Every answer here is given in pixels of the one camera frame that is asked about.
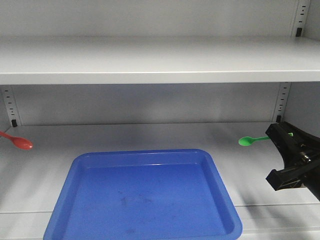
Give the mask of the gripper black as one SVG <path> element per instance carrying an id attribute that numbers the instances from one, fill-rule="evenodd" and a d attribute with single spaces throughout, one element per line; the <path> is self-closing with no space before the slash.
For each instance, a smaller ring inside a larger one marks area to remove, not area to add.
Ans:
<path id="1" fill-rule="evenodd" d="M 320 200 L 320 138 L 283 121 L 271 124 L 266 130 L 285 165 L 273 169 L 266 177 L 275 191 L 291 188 L 308 189 Z"/>

